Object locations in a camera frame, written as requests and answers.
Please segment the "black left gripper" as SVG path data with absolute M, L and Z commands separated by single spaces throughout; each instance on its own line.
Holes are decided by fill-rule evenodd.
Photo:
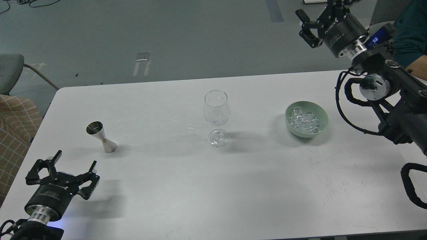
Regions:
M 39 185 L 24 207 L 28 215 L 35 212 L 37 207 L 42 206 L 49 209 L 50 221 L 58 221 L 63 217 L 73 196 L 77 194 L 84 200 L 89 200 L 97 187 L 100 180 L 100 176 L 96 174 L 95 169 L 97 161 L 92 162 L 86 173 L 76 176 L 76 185 L 75 182 L 72 183 L 75 176 L 57 172 L 55 164 L 61 155 L 62 150 L 58 150 L 52 159 L 38 159 L 27 173 L 25 177 L 26 184 Z M 48 171 L 48 176 L 43 179 L 39 176 L 42 169 L 47 169 Z M 81 185 L 87 182 L 90 182 L 88 186 L 81 187 Z

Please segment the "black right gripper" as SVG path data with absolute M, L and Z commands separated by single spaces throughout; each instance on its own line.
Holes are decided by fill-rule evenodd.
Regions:
M 298 9 L 295 14 L 301 21 L 299 36 L 311 47 L 317 48 L 324 43 L 336 58 L 348 46 L 357 40 L 364 42 L 368 31 L 355 18 L 349 7 L 360 0 L 327 0 L 327 6 L 320 15 L 320 23 L 311 21 L 303 9 Z M 320 38 L 315 36 L 311 29 L 320 29 Z

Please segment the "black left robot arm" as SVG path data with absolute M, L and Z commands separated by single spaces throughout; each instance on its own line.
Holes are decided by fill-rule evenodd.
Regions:
M 86 173 L 73 176 L 58 172 L 55 164 L 62 151 L 52 159 L 38 159 L 27 173 L 27 185 L 38 185 L 37 190 L 24 207 L 28 219 L 6 220 L 1 225 L 1 236 L 10 235 L 12 240 L 60 240 L 63 229 L 49 226 L 60 220 L 73 197 L 88 200 L 95 190 L 100 176 L 96 174 L 97 161 L 93 161 Z

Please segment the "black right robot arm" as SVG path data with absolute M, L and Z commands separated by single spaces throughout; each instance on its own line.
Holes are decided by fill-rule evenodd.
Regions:
M 349 7 L 354 0 L 328 0 L 317 20 L 296 10 L 302 23 L 299 35 L 312 48 L 323 43 L 336 58 L 348 56 L 351 67 L 339 74 L 335 87 L 338 112 L 354 129 L 383 136 L 394 144 L 415 143 L 426 154 L 426 85 L 394 61 L 393 26 L 409 1 L 379 0 L 369 29 Z M 378 132 L 352 124 L 340 106 L 340 88 L 349 102 L 371 107 L 380 120 Z

